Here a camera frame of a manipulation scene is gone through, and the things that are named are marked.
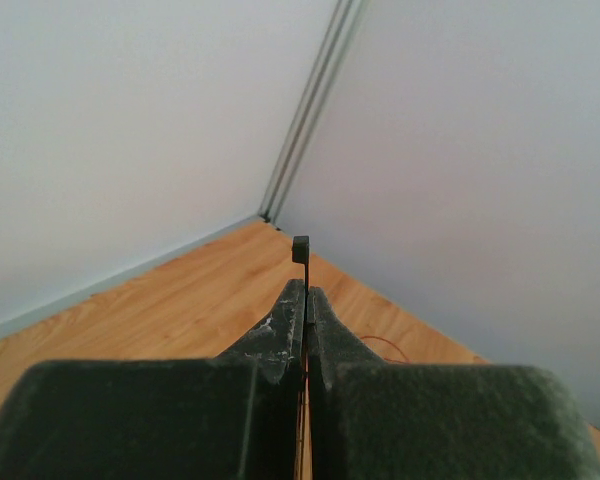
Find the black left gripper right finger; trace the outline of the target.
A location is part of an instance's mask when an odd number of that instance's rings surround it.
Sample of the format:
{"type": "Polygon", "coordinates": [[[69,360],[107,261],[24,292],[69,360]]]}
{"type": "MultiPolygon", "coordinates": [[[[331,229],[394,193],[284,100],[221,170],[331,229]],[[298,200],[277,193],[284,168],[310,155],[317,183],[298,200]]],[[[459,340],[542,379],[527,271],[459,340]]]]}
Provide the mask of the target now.
{"type": "Polygon", "coordinates": [[[317,479],[600,479],[565,385],[523,365],[396,364],[307,300],[317,479]]]}

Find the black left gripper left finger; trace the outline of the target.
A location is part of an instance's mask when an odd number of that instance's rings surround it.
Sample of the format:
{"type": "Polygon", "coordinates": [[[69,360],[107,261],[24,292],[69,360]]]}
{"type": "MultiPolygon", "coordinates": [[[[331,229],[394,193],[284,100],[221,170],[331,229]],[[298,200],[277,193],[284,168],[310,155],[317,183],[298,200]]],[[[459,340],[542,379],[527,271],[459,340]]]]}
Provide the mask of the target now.
{"type": "Polygon", "coordinates": [[[0,407],[0,479],[292,479],[305,288],[213,358],[51,360],[0,407]]]}

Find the black zip tie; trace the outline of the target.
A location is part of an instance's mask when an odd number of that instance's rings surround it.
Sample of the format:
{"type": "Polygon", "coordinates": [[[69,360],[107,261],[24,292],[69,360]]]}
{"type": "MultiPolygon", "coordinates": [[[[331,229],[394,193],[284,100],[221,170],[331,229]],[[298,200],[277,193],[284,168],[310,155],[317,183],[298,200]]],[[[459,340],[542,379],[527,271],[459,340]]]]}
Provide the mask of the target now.
{"type": "Polygon", "coordinates": [[[304,307],[303,307],[303,327],[302,327],[302,360],[306,362],[307,352],[307,318],[308,318],[308,297],[309,297],[309,262],[310,262],[310,237],[308,235],[298,235],[293,237],[292,241],[292,262],[303,266],[303,285],[304,285],[304,307]]]}

